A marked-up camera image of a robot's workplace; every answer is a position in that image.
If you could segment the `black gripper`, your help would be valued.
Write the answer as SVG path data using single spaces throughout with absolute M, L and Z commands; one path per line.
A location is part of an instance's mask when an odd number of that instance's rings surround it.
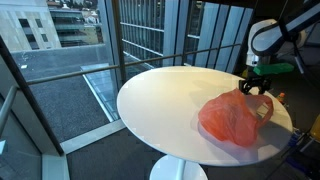
M 259 94 L 264 94 L 265 91 L 270 89 L 270 86 L 271 80 L 264 77 L 251 77 L 239 81 L 239 89 L 245 95 L 248 95 L 253 87 L 259 89 Z

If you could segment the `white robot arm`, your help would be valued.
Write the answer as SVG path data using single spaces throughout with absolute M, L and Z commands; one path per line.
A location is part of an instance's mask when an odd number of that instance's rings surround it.
M 299 48 L 307 39 L 305 29 L 320 20 L 320 1 L 308 0 L 301 9 L 288 18 L 267 19 L 255 23 L 248 36 L 246 65 L 248 75 L 239 80 L 238 88 L 248 94 L 253 87 L 259 94 L 270 89 L 269 75 L 291 72 L 293 66 L 288 63 L 270 64 L 270 57 L 282 53 L 294 52 L 294 58 L 300 73 L 309 84 L 319 88 L 319 80 L 307 69 Z

